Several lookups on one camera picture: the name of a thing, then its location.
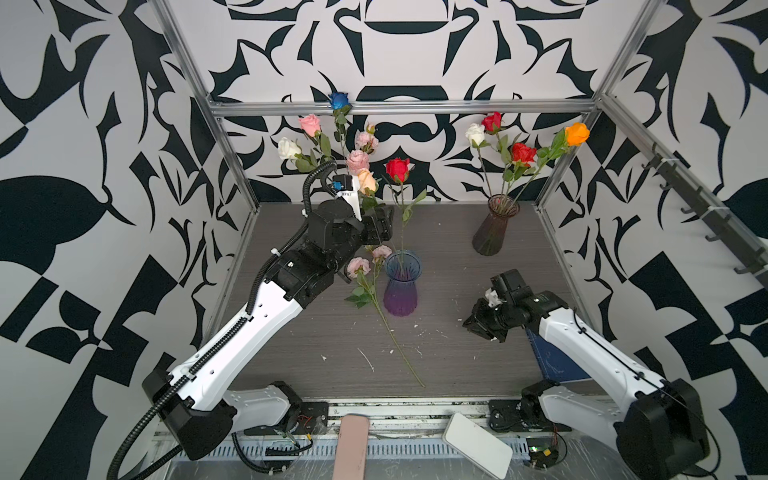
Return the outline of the maroon glass vase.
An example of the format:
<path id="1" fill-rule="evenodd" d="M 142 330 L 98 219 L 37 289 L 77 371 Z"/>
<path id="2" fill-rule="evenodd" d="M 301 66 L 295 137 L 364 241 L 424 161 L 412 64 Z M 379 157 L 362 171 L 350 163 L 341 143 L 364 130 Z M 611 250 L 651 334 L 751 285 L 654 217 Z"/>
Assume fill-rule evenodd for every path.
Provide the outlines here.
<path id="1" fill-rule="evenodd" d="M 474 234 L 472 246 L 480 255 L 493 256 L 502 249 L 508 222 L 520 207 L 511 197 L 502 194 L 490 197 L 487 206 L 488 215 Z"/>

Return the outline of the large pink peony flower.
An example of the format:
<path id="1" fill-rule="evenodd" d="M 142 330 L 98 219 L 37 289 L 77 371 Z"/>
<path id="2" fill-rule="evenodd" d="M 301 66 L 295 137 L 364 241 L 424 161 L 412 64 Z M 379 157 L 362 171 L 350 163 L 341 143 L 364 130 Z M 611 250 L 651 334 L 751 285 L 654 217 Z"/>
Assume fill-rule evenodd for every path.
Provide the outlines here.
<path id="1" fill-rule="evenodd" d="M 363 150 L 353 150 L 346 158 L 346 166 L 351 175 L 358 175 L 370 167 L 369 154 Z"/>

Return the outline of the blue purple glass vase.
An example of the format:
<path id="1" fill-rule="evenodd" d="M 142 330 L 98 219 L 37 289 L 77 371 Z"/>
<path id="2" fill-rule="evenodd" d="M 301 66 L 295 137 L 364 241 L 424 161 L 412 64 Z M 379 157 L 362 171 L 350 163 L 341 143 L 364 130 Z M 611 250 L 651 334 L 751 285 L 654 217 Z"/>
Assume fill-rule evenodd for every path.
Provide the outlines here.
<path id="1" fill-rule="evenodd" d="M 410 250 L 398 250 L 385 261 L 388 284 L 384 294 L 384 306 L 393 316 L 406 317 L 418 306 L 416 282 L 421 276 L 422 265 L 418 256 Z"/>

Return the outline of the pink rose flower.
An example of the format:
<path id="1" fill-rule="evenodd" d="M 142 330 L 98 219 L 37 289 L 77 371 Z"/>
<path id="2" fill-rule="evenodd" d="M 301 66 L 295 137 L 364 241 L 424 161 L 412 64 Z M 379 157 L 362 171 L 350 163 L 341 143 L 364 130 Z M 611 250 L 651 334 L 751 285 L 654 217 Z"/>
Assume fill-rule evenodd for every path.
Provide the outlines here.
<path id="1" fill-rule="evenodd" d="M 315 114 L 300 117 L 299 124 L 305 136 L 312 142 L 313 150 L 319 154 L 320 162 L 333 161 L 330 138 L 323 132 L 319 117 Z"/>

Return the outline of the blue rose flower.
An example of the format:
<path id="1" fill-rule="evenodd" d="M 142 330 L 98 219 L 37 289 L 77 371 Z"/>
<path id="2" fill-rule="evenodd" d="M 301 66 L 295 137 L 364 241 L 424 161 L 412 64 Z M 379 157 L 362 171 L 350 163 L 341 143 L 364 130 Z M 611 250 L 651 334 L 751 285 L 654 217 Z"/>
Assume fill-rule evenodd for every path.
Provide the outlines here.
<path id="1" fill-rule="evenodd" d="M 332 92 L 329 96 L 329 101 L 335 126 L 334 138 L 339 143 L 342 157 L 346 158 L 348 155 L 346 145 L 348 127 L 347 115 L 350 113 L 352 105 L 349 101 L 348 94 L 343 92 Z"/>

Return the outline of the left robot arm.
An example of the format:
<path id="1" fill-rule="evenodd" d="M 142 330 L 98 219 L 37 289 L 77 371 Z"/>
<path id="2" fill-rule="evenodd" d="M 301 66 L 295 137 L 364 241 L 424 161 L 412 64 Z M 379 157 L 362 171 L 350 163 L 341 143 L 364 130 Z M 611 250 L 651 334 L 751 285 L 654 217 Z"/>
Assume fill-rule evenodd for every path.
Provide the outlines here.
<path id="1" fill-rule="evenodd" d="M 115 453 L 107 478 L 116 479 L 127 454 L 155 418 L 177 445 L 138 473 L 151 476 L 174 456 L 198 460 L 240 431 L 294 428 L 302 400 L 283 382 L 233 391 L 230 386 L 256 354 L 298 317 L 336 278 L 351 282 L 348 268 L 364 246 L 390 239 L 393 211 L 367 205 L 377 184 L 369 173 L 342 173 L 335 162 L 311 171 L 304 180 L 304 221 L 258 271 L 247 302 L 192 357 L 171 371 L 153 371 L 143 382 L 152 405 Z"/>

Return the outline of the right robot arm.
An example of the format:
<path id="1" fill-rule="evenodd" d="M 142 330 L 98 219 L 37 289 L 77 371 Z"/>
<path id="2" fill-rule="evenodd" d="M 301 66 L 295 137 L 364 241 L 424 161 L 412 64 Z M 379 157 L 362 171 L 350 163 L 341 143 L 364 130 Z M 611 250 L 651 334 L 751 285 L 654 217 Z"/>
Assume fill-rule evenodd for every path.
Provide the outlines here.
<path id="1" fill-rule="evenodd" d="M 615 450 L 640 479 L 714 477 L 713 470 L 699 464 L 720 446 L 705 423 L 695 388 L 682 379 L 669 381 L 624 354 L 559 296 L 534 292 L 518 270 L 492 277 L 462 325 L 500 343 L 515 328 L 538 335 L 588 374 L 615 404 L 608 407 L 543 379 L 522 390 L 516 413 L 492 410 L 492 430 L 508 431 L 514 424 L 527 430 L 565 425 Z"/>

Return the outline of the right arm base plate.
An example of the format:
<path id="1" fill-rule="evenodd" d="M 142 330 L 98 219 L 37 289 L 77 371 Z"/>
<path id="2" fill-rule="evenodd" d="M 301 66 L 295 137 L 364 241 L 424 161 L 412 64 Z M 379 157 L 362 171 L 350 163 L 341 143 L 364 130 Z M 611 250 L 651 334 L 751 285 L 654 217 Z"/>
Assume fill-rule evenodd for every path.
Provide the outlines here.
<path id="1" fill-rule="evenodd" d="M 497 433 L 571 431 L 570 427 L 547 419 L 538 401 L 528 397 L 493 399 L 488 408 L 488 426 Z"/>

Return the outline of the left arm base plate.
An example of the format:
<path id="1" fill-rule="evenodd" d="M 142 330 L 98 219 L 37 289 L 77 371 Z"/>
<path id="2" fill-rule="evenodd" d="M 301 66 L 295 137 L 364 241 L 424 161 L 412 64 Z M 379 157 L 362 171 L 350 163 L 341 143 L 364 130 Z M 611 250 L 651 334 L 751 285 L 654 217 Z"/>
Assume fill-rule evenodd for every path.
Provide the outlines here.
<path id="1" fill-rule="evenodd" d="M 304 402 L 289 432 L 298 436 L 325 432 L 328 427 L 329 407 L 330 404 L 325 401 Z"/>

